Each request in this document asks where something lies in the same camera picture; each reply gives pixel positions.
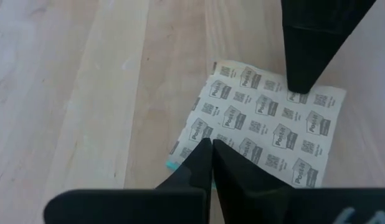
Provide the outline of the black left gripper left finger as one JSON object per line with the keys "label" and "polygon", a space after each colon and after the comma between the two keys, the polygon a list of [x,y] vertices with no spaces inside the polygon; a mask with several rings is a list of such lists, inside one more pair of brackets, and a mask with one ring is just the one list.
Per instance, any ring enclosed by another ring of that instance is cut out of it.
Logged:
{"label": "black left gripper left finger", "polygon": [[45,223],[209,223],[213,146],[203,139],[154,189],[69,190],[44,208]]}

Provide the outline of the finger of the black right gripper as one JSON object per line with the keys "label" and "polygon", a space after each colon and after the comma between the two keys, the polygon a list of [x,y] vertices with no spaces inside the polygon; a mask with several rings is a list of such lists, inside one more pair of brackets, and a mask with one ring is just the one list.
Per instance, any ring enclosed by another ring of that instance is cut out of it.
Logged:
{"label": "finger of the black right gripper", "polygon": [[309,93],[375,0],[281,0],[288,89]]}

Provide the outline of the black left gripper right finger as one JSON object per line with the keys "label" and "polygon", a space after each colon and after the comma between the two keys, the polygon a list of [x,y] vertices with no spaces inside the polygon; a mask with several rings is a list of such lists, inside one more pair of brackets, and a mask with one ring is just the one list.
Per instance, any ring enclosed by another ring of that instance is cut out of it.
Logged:
{"label": "black left gripper right finger", "polygon": [[221,140],[212,165],[226,223],[385,223],[385,188],[295,189]]}

